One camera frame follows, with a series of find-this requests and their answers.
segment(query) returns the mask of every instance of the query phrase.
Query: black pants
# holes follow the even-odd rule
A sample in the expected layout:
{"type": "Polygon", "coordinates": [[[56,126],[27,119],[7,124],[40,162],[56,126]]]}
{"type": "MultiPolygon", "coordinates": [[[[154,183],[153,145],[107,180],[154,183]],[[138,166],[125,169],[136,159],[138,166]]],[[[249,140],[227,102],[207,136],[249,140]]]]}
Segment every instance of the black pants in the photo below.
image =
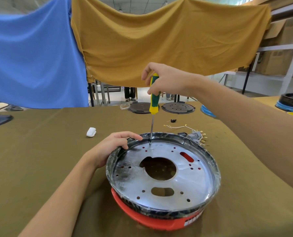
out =
{"type": "Polygon", "coordinates": [[[134,87],[125,87],[125,98],[128,99],[129,97],[135,98],[134,87]]]}

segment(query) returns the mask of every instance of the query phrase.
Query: yellow cloth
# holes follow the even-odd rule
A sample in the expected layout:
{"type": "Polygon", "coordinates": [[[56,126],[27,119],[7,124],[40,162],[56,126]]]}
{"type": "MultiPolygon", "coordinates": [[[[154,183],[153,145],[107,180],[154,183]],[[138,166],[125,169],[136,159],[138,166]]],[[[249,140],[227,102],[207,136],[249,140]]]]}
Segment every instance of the yellow cloth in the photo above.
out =
{"type": "Polygon", "coordinates": [[[98,0],[72,0],[73,29],[87,81],[145,87],[149,62],[211,75],[249,65],[271,19],[268,5],[228,6],[177,0],[145,15],[98,0]]]}

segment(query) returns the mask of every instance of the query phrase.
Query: red base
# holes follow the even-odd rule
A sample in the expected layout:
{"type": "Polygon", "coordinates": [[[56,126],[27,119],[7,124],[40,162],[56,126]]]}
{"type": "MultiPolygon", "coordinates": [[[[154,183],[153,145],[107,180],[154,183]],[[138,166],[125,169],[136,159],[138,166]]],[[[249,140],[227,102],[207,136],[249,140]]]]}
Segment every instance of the red base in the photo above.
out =
{"type": "Polygon", "coordinates": [[[135,212],[134,210],[130,209],[118,196],[117,192],[111,188],[112,195],[119,205],[119,207],[132,219],[145,225],[149,228],[156,229],[156,230],[177,230],[186,227],[187,225],[193,223],[196,219],[200,217],[203,210],[196,211],[195,214],[189,216],[187,218],[175,219],[175,220],[162,220],[162,219],[154,219],[150,218],[146,215],[142,215],[140,213],[135,212]]]}

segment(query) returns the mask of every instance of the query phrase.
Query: black pole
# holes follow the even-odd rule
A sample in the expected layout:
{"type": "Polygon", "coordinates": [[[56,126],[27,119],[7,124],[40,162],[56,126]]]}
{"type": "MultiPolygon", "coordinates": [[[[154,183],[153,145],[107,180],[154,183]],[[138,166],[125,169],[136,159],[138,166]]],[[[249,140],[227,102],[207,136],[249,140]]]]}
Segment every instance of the black pole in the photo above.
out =
{"type": "Polygon", "coordinates": [[[91,105],[92,107],[94,107],[93,86],[91,83],[88,84],[88,88],[89,88],[89,96],[91,98],[91,105]]]}
{"type": "Polygon", "coordinates": [[[251,62],[249,64],[249,67],[248,67],[248,70],[247,70],[247,73],[246,73],[245,82],[244,82],[244,86],[243,86],[243,90],[242,90],[242,95],[244,95],[244,93],[245,93],[246,84],[247,84],[247,81],[248,81],[249,74],[251,72],[252,64],[253,64],[253,62],[251,62]]]}

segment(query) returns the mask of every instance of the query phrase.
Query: screwdriver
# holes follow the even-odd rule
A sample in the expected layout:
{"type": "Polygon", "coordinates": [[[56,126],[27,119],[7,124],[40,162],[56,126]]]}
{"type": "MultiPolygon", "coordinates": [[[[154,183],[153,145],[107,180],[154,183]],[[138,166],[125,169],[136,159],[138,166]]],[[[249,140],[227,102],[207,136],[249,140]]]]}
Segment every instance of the screwdriver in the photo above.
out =
{"type": "MultiPolygon", "coordinates": [[[[152,78],[151,78],[151,83],[150,83],[150,87],[152,86],[152,84],[159,78],[158,74],[154,73],[152,78]]],[[[159,93],[157,96],[154,94],[151,94],[151,105],[150,105],[150,112],[152,114],[152,126],[151,126],[151,135],[150,135],[150,144],[152,141],[152,136],[153,136],[153,123],[154,123],[154,115],[158,112],[158,102],[160,100],[160,95],[161,93],[159,93]]]]}

